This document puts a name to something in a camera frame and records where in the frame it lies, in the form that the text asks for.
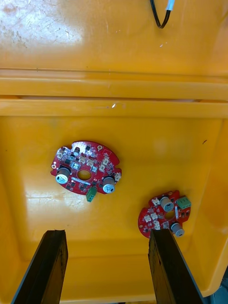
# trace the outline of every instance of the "black cable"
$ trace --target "black cable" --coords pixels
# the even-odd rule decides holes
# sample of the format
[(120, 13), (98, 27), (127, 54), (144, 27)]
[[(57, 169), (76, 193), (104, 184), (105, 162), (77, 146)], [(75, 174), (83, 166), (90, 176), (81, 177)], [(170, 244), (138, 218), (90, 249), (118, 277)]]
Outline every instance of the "black cable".
[(152, 7), (152, 11), (153, 11), (153, 15), (154, 15), (154, 18), (155, 18), (155, 21), (156, 21), (156, 24), (157, 26), (162, 29), (165, 27), (166, 23), (168, 22), (169, 20), (169, 17), (170, 17), (170, 10), (167, 10), (166, 11), (166, 14), (165, 14), (165, 19), (163, 21), (162, 24), (160, 24), (160, 21), (159, 21), (159, 18), (158, 18), (158, 14), (157, 14), (157, 11), (156, 11), (156, 7), (155, 7), (155, 4), (154, 4), (154, 1), (153, 0), (150, 0), (151, 1), (151, 7)]

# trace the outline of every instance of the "green terminal block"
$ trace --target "green terminal block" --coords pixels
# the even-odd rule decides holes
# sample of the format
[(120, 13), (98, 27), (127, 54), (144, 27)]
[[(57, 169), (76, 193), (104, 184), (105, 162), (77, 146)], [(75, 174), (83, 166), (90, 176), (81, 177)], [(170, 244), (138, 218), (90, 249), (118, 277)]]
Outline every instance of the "green terminal block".
[(188, 207), (191, 207), (191, 202), (188, 200), (186, 196), (183, 196), (182, 198), (179, 198), (176, 200), (176, 203), (181, 209), (186, 209)]
[(97, 193), (96, 187), (89, 188), (89, 191), (86, 195), (86, 199), (89, 203), (91, 203), (91, 201), (94, 199), (94, 196), (96, 195), (96, 193)]

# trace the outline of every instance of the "bin floor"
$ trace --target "bin floor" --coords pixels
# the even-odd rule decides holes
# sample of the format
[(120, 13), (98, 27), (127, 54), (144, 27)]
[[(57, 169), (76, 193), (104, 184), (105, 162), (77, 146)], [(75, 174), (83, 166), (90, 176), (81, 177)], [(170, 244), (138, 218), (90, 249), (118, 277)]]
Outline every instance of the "bin floor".
[[(69, 262), (63, 300), (154, 299), (148, 239), (140, 234), (137, 219), (148, 199), (176, 189), (192, 202), (190, 219), (183, 226), (185, 235), (178, 244), (203, 295), (216, 288), (210, 285), (211, 278), (226, 234), (211, 243), (206, 243), (206, 235), (207, 229), (213, 229), (211, 237), (215, 237), (218, 227), (214, 226), (225, 229), (227, 222), (221, 214), (220, 220), (210, 223), (214, 211), (204, 206), (212, 201), (203, 197), (218, 140), (227, 124), (218, 118), (35, 115), (0, 118), (1, 220), (6, 234), (1, 238), (8, 247), (1, 249), (8, 271), (1, 274), (3, 301), (13, 296), (49, 229), (66, 231)], [(119, 157), (122, 178), (114, 193), (98, 193), (88, 203), (85, 196), (56, 183), (50, 174), (53, 157), (60, 146), (76, 140), (103, 143)], [(215, 250), (213, 242), (218, 243)], [(210, 254), (202, 257), (207, 250), (214, 250), (213, 261)]]

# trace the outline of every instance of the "yellow plastic surface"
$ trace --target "yellow plastic surface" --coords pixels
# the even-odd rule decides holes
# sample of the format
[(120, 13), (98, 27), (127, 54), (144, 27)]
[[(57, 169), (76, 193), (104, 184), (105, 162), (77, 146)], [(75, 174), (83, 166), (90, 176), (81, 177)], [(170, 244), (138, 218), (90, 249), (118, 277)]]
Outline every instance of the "yellow plastic surface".
[[(160, 20), (167, 0), (157, 0)], [(1, 0), (0, 95), (228, 98), (227, 0)]]
[[(137, 218), (175, 189), (192, 202), (178, 244), (203, 296), (216, 291), (228, 264), (227, 22), (227, 0), (176, 1), (163, 30), (149, 0), (0, 2), (0, 302), (48, 229), (66, 230), (62, 301), (154, 301)], [(50, 175), (56, 150), (82, 139), (110, 147), (123, 172), (91, 204)]]
[[(216, 291), (228, 264), (227, 119), (226, 103), (1, 99), (1, 301), (48, 229), (66, 230), (63, 301), (154, 300), (137, 218), (150, 197), (175, 189), (192, 202), (178, 244), (202, 294)], [(110, 147), (123, 173), (92, 203), (50, 175), (56, 150), (83, 138)]]

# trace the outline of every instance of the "electrolytic capacitor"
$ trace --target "electrolytic capacitor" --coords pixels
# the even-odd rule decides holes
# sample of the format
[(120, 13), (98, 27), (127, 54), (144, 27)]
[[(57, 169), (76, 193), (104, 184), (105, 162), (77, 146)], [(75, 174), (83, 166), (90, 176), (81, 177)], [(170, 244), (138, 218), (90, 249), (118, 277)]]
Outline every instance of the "electrolytic capacitor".
[(171, 231), (175, 234), (177, 237), (181, 237), (184, 235), (184, 229), (181, 227), (179, 223), (174, 223), (171, 225)]
[(112, 177), (104, 178), (103, 190), (105, 193), (112, 193), (115, 191), (115, 180)]
[(165, 212), (169, 212), (169, 211), (173, 210), (173, 208), (174, 208), (174, 204), (166, 196), (160, 200), (160, 205), (162, 206), (162, 208)]
[(70, 175), (70, 170), (67, 168), (61, 168), (59, 169), (57, 175), (56, 175), (56, 181), (59, 184), (66, 184), (68, 182), (68, 177)]

